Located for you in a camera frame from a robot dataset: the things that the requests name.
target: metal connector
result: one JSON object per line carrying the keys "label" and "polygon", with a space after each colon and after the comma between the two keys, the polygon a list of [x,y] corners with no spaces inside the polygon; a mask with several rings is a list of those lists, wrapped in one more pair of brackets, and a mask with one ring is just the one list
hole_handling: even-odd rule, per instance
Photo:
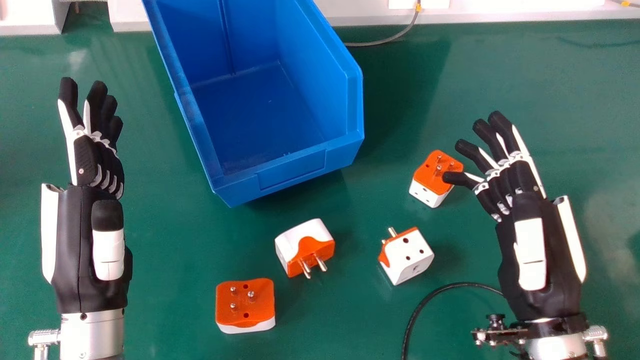
{"label": "metal connector", "polygon": [[595,359],[607,357],[607,349],[604,342],[609,339],[609,333],[604,326],[594,325],[582,333],[585,343],[593,343],[593,357]]}
{"label": "metal connector", "polygon": [[33,347],[34,360],[48,360],[49,347],[60,344],[60,329],[35,330],[29,333],[27,343]]}

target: orange and white plug adapter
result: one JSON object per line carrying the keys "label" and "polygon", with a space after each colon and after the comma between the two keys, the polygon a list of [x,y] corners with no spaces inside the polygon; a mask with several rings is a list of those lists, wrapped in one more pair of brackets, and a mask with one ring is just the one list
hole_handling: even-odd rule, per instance
{"label": "orange and white plug adapter", "polygon": [[304,273],[311,279],[311,268],[316,265],[325,272],[324,262],[335,250],[333,236],[318,218],[285,231],[275,243],[278,259],[289,277]]}
{"label": "orange and white plug adapter", "polygon": [[413,174],[409,193],[427,206],[437,208],[453,189],[453,185],[442,181],[442,174],[447,171],[461,172],[463,168],[462,163],[436,150]]}
{"label": "orange and white plug adapter", "polygon": [[216,324],[226,334],[265,331],[276,325],[273,281],[225,281],[216,287]]}
{"label": "orange and white plug adapter", "polygon": [[391,283],[398,285],[427,270],[435,255],[417,227],[401,234],[393,227],[388,230],[391,238],[382,240],[378,261]]}

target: green table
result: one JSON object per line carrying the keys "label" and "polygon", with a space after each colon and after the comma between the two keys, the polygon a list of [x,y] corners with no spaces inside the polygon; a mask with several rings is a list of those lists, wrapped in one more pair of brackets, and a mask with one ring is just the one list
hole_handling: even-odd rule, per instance
{"label": "green table", "polygon": [[[614,359],[640,356],[640,22],[419,26],[397,43],[355,49],[366,116],[355,163],[228,209],[209,189],[152,35],[114,34],[104,12],[70,15],[63,36],[0,38],[0,359],[29,358],[28,332],[60,324],[40,269],[39,216],[40,183],[68,181],[55,105],[61,76],[78,80],[81,94],[105,81],[125,121],[129,359],[399,358],[427,292],[453,281],[497,285],[493,221],[471,193],[457,188],[435,210],[407,194],[429,152],[454,154],[455,141],[474,139],[472,122],[494,109],[518,124],[549,195],[572,198],[589,318],[608,327]],[[366,40],[394,30],[339,33]],[[314,217],[334,235],[336,255],[325,274],[288,279],[273,239]],[[376,261],[391,225],[419,226],[436,254],[398,287]],[[276,327],[222,334],[215,286],[255,277],[275,281]],[[434,300],[410,358],[511,359],[471,342],[469,330],[494,311],[508,312],[506,303],[474,290]]]}

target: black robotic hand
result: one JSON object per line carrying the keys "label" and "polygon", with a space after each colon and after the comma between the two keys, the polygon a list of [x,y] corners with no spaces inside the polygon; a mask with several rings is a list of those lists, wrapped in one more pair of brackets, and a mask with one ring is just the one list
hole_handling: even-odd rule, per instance
{"label": "black robotic hand", "polygon": [[118,104],[101,81],[89,91],[83,118],[77,101],[76,82],[63,78],[58,110],[71,183],[66,190],[42,185],[42,273],[56,292],[61,327],[29,337],[29,343],[40,348],[60,343],[63,360],[122,353],[133,266],[118,201],[124,192],[116,151],[122,130],[115,116]]}
{"label": "black robotic hand", "polygon": [[485,177],[446,172],[443,179],[471,189],[497,221],[502,252],[498,278],[516,318],[584,318],[580,289],[586,264],[568,197],[547,199],[518,130],[500,112],[489,115],[488,123],[477,120],[473,130],[493,157],[462,139],[456,150]]}

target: storage bin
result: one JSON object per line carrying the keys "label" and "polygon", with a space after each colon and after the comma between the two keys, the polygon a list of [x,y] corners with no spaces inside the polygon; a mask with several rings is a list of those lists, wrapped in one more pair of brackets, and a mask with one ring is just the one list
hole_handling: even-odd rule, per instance
{"label": "storage bin", "polygon": [[312,0],[143,0],[214,193],[228,206],[348,166],[362,71]]}

